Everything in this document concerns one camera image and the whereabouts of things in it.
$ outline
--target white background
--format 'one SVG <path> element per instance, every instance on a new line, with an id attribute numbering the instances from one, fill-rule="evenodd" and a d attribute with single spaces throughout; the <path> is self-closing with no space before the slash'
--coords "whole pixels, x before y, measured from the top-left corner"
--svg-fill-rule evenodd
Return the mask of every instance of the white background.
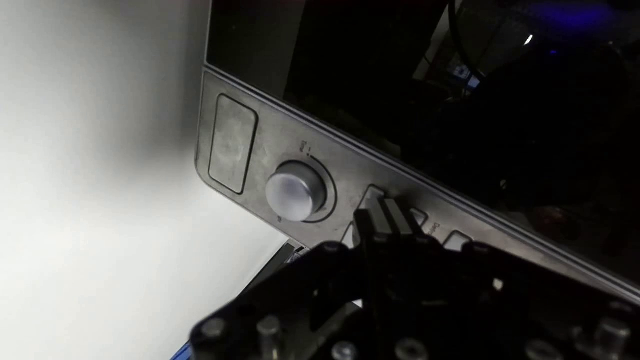
<path id="1" fill-rule="evenodd" d="M 0 357 L 171 357 L 285 242 L 194 170 L 205 0 L 0 0 Z"/>

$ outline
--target gray wall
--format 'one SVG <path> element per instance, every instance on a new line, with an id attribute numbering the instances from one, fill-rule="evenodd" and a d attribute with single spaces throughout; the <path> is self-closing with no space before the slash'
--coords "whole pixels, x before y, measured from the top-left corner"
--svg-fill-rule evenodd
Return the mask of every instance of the gray wall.
<path id="1" fill-rule="evenodd" d="M 283 244 L 194 170 L 206 8 L 0 2 L 0 357 L 169 357 Z"/>

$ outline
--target stainless steel panel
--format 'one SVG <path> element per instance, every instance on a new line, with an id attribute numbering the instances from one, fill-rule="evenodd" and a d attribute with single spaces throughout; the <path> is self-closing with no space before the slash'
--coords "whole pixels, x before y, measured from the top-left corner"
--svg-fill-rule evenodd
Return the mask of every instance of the stainless steel panel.
<path id="1" fill-rule="evenodd" d="M 208 115 L 215 108 L 208 106 L 208 100 L 219 97 L 220 94 L 240 100 L 260 113 L 254 155 L 243 193 L 230 191 L 208 176 L 211 139 L 215 130 Z M 492 244 L 515 256 L 526 258 L 528 262 L 640 304 L 640 292 L 635 283 L 546 242 L 528 227 L 516 225 L 469 197 L 446 189 L 402 165 L 399 159 L 271 100 L 262 91 L 222 72 L 205 69 L 203 97 L 203 128 L 196 158 L 203 179 L 307 246 L 325 239 L 342 239 L 348 233 L 352 213 L 361 206 L 362 193 L 374 183 L 388 195 L 401 197 L 402 204 L 427 211 L 429 220 L 422 227 L 440 242 L 446 242 L 452 231 L 460 231 L 471 239 Z M 332 213 L 316 224 L 287 222 L 268 207 L 265 186 L 283 161 L 307 155 L 318 159 L 331 171 L 338 202 Z"/>
<path id="2" fill-rule="evenodd" d="M 243 193 L 259 115 L 228 96 L 219 96 L 212 122 L 215 144 L 211 145 L 208 174 L 233 191 Z"/>

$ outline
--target black cable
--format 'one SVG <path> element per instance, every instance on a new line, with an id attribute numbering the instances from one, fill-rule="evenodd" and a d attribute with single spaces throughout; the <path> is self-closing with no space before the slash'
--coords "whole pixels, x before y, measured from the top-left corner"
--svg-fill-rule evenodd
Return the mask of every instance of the black cable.
<path id="1" fill-rule="evenodd" d="M 460 59 L 463 63 L 476 75 L 476 78 L 484 78 L 481 73 L 481 69 L 474 65 L 474 61 L 471 59 L 465 44 L 463 44 L 463 37 L 460 37 L 460 29 L 459 29 L 459 10 L 456 10 L 456 0 L 448 0 L 448 27 L 451 27 L 451 34 L 452 34 L 452 39 L 455 39 L 455 46 L 460 53 Z"/>

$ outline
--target round knob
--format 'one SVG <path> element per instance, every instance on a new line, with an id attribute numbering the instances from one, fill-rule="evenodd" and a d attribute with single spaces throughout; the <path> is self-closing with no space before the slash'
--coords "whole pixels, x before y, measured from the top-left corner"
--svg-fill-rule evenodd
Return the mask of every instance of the round knob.
<path id="1" fill-rule="evenodd" d="M 302 161 L 289 161 L 266 183 L 266 202 L 291 222 L 304 222 L 327 200 L 322 177 Z"/>

